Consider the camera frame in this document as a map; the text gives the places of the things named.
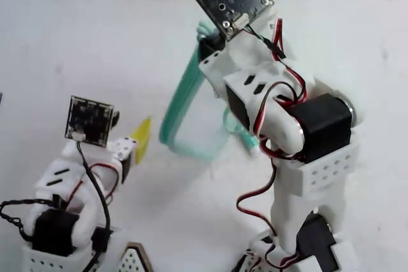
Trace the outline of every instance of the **cable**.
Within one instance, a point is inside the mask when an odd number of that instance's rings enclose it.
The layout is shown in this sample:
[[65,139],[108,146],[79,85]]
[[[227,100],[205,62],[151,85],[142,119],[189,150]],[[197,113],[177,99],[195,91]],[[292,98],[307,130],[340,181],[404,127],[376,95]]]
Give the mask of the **cable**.
[[[109,209],[108,209],[108,205],[106,203],[105,197],[103,196],[102,190],[99,188],[99,185],[95,179],[94,174],[92,173],[92,170],[90,169],[84,153],[82,152],[81,149],[81,142],[77,141],[76,142],[76,147],[78,148],[79,154],[81,155],[82,158],[82,164],[84,165],[85,168],[85,172],[89,178],[89,180],[91,181],[91,183],[93,184],[93,186],[96,189],[96,192],[98,193],[99,199],[101,200],[102,203],[102,207],[103,207],[103,213],[105,214],[105,218],[106,218],[106,224],[105,224],[105,229],[107,231],[110,231],[110,215],[109,215]],[[88,265],[85,267],[85,269],[82,272],[89,272],[94,265],[97,263],[99,257],[101,256],[102,251],[97,251],[95,252],[93,258],[91,259],[91,261],[89,261]]]
[[57,207],[56,203],[51,201],[51,200],[47,200],[47,199],[25,199],[25,200],[10,200],[10,201],[3,201],[0,204],[0,217],[5,219],[5,221],[15,225],[18,227],[18,231],[20,232],[21,237],[28,241],[28,242],[32,242],[33,237],[30,235],[27,235],[26,232],[24,232],[24,225],[21,222],[21,218],[15,218],[15,217],[11,217],[5,213],[3,213],[3,209],[6,206],[11,206],[11,205],[21,205],[21,204],[43,204],[43,205],[48,205],[49,207]]
[[93,164],[93,165],[92,165],[91,167],[89,167],[89,168],[92,169],[92,168],[95,167],[95,166],[100,166],[100,167],[105,167],[105,168],[111,169],[111,170],[113,170],[113,172],[115,172],[115,174],[116,174],[116,182],[115,182],[115,185],[113,186],[112,190],[111,190],[111,191],[107,194],[107,196],[105,197],[105,199],[108,199],[108,198],[113,194],[113,192],[115,191],[116,187],[117,187],[118,184],[119,184],[119,171],[116,169],[115,166],[110,165],[110,164],[106,164],[106,163],[104,163],[104,162],[97,162],[97,163]]
[[251,215],[257,218],[260,218],[261,220],[264,220],[266,224],[268,224],[268,227],[270,228],[270,230],[272,231],[272,234],[274,236],[277,235],[275,228],[273,228],[273,225],[270,223],[270,221],[262,214],[256,212],[256,211],[252,211],[252,210],[247,210],[245,208],[242,208],[240,206],[240,203],[245,200],[245,199],[249,199],[250,197],[254,197],[254,196],[258,196],[260,194],[263,194],[264,192],[268,191],[270,189],[270,187],[272,187],[275,179],[276,179],[276,174],[277,174],[277,168],[276,166],[272,163],[272,176],[269,179],[269,182],[262,188],[248,192],[246,194],[241,195],[240,197],[238,197],[237,199],[237,209],[239,211],[241,211],[242,213],[246,213],[247,215]]

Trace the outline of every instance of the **white surface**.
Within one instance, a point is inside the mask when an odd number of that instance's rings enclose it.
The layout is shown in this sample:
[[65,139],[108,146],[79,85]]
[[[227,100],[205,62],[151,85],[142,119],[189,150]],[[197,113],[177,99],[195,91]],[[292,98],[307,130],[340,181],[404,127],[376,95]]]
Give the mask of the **white surface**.
[[[229,271],[265,228],[239,213],[235,199],[265,183],[269,162],[231,140],[200,166],[157,140],[201,8],[194,0],[0,0],[0,8],[0,199],[31,196],[64,145],[71,94],[121,111],[112,137],[152,115],[147,155],[111,205],[112,222],[133,231],[155,271]],[[367,112],[345,234],[363,271],[404,271],[408,1],[277,0],[276,8],[299,61],[361,84]],[[267,214],[271,203],[272,192],[246,204]],[[20,244],[17,229],[0,222],[1,264],[18,270]]]

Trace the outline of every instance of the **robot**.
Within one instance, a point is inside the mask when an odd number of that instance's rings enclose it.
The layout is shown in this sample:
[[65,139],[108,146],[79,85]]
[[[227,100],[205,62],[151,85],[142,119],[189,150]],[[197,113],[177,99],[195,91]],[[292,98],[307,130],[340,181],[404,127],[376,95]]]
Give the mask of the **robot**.
[[[110,226],[108,205],[140,163],[150,135],[147,118],[128,137],[108,140],[119,114],[112,105],[73,96],[69,140],[35,184],[34,199],[1,204],[0,216],[25,240],[23,272],[152,271],[142,245]],[[4,214],[14,204],[33,204],[23,221]],[[99,224],[102,213],[105,226]]]
[[[201,31],[200,70],[272,162],[268,184],[237,200],[268,230],[250,242],[233,272],[358,271],[342,219],[361,103],[347,85],[329,83],[295,59],[273,0],[197,2],[217,27]],[[273,184],[271,221],[241,206]]]

